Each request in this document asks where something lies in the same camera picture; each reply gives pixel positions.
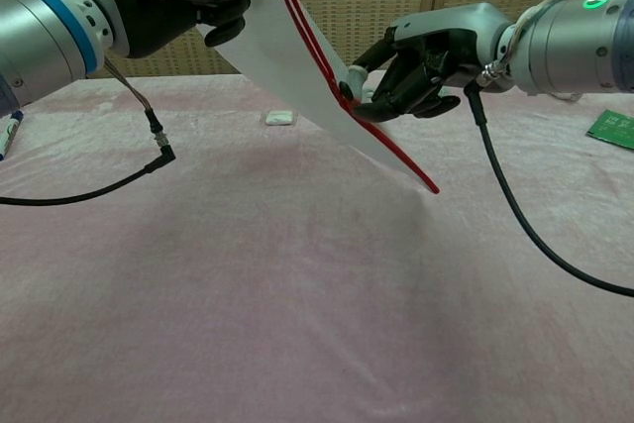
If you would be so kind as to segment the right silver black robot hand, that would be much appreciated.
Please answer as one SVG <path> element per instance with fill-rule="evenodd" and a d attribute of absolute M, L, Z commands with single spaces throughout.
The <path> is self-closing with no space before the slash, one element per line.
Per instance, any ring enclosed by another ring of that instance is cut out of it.
<path fill-rule="evenodd" d="M 510 27 L 486 2 L 402 16 L 353 61 L 340 91 L 366 122 L 440 116 L 460 104 L 443 87 L 465 87 L 496 60 Z"/>

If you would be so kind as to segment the white mesh bag red zipper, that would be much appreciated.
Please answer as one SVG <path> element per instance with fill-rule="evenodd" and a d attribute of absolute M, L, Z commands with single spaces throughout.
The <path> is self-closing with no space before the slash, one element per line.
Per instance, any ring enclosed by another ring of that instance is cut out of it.
<path fill-rule="evenodd" d="M 216 48 L 226 62 L 344 144 L 439 192 L 387 133 L 351 115 L 339 90 L 348 68 L 299 0 L 251 0 L 244 18 L 241 33 Z"/>

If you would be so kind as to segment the blue white whiteboard marker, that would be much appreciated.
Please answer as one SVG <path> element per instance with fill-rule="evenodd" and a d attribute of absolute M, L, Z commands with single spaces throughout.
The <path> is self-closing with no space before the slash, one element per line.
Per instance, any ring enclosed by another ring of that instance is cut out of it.
<path fill-rule="evenodd" d="M 9 153 L 23 119 L 24 113 L 22 111 L 13 112 L 0 133 L 0 161 L 4 160 Z"/>

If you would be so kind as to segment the green sachet packet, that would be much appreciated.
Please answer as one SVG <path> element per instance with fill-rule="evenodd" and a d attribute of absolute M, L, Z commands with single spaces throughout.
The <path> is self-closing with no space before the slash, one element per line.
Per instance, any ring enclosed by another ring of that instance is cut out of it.
<path fill-rule="evenodd" d="M 585 133 L 588 137 L 634 151 L 634 117 L 604 110 Z"/>

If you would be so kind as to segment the pink fleece tablecloth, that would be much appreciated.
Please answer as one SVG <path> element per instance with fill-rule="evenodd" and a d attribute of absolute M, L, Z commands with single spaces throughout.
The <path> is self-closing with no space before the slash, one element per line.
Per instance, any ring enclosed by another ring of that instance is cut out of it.
<path fill-rule="evenodd" d="M 0 423 L 634 423 L 634 299 L 526 238 L 467 105 L 431 194 L 241 76 L 140 78 L 174 163 L 0 207 Z"/>

